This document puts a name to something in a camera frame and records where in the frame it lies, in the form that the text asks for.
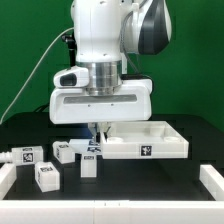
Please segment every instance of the cube with marker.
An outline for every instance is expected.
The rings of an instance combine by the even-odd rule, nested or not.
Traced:
[[[35,164],[35,180],[42,192],[60,189],[60,174],[51,162]]]

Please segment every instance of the white container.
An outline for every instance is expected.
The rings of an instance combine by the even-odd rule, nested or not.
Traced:
[[[100,134],[104,159],[188,157],[188,142],[165,121],[115,122],[107,139]]]

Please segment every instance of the cable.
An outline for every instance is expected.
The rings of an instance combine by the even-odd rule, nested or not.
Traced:
[[[144,0],[140,5],[139,8],[141,8],[148,0]],[[135,66],[135,64],[131,61],[126,49],[125,49],[125,45],[124,45],[124,36],[125,36],[125,28],[128,22],[128,19],[133,15],[133,11],[129,12],[128,15],[125,17],[122,28],[121,28],[121,47],[123,50],[123,53],[125,55],[125,57],[128,60],[128,63],[131,65],[132,69],[135,71],[136,74],[140,73],[139,69]]]
[[[14,100],[11,102],[11,104],[8,106],[8,108],[5,110],[5,112],[3,113],[1,120],[0,120],[0,125],[2,125],[4,117],[6,116],[6,114],[9,112],[9,110],[12,108],[12,106],[15,104],[16,100],[19,98],[19,96],[21,95],[21,93],[23,92],[23,90],[25,89],[25,87],[27,86],[27,84],[29,83],[29,81],[31,80],[31,78],[33,77],[34,73],[36,72],[37,68],[39,67],[40,63],[43,61],[44,57],[46,56],[46,54],[48,53],[48,51],[51,49],[51,47],[55,44],[55,42],[66,32],[73,30],[73,28],[69,28],[65,31],[63,31],[61,34],[59,34],[54,41],[49,45],[49,47],[47,48],[47,50],[44,52],[44,54],[42,55],[42,57],[40,58],[40,60],[38,61],[38,63],[36,64],[36,66],[34,67],[33,71],[31,72],[31,74],[29,75],[28,79],[26,80],[26,82],[23,84],[23,86],[21,87],[20,91],[17,93],[16,97],[14,98]]]

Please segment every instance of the black tabletop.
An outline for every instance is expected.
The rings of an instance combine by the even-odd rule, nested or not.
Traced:
[[[224,133],[206,120],[191,115],[153,115],[167,121],[187,141],[188,159],[97,159],[97,178],[80,178],[76,162],[60,164],[53,156],[54,141],[91,138],[86,124],[54,125],[48,113],[21,113],[0,127],[0,152],[12,147],[38,146],[44,160],[60,172],[59,191],[42,193],[34,178],[34,166],[18,166],[17,180],[6,200],[213,200],[199,181],[201,164],[224,168]]]

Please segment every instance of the white cable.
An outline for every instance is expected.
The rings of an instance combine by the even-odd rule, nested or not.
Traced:
[[[21,87],[20,91],[17,93],[16,97],[14,98],[14,100],[11,102],[11,104],[8,106],[8,108],[5,110],[5,112],[3,113],[1,120],[0,120],[0,125],[2,125],[3,123],[3,119],[5,117],[5,115],[9,112],[9,110],[11,109],[11,107],[15,104],[16,100],[19,98],[20,94],[23,92],[23,90],[25,89],[25,87],[27,86],[27,84],[29,83],[29,81],[31,80],[31,78],[33,77],[34,73],[36,72],[37,68],[39,67],[40,63],[43,61],[44,57],[46,56],[46,54],[48,53],[48,51],[51,49],[51,47],[55,44],[55,42],[66,32],[73,30],[74,28],[69,28],[65,31],[63,31],[61,34],[59,34],[54,41],[49,45],[49,47],[47,48],[47,50],[44,52],[44,54],[42,55],[42,57],[40,58],[40,60],[38,61],[38,63],[36,64],[36,66],[34,67],[33,71],[31,72],[30,76],[28,77],[28,79],[26,80],[26,82],[23,84],[23,86]]]

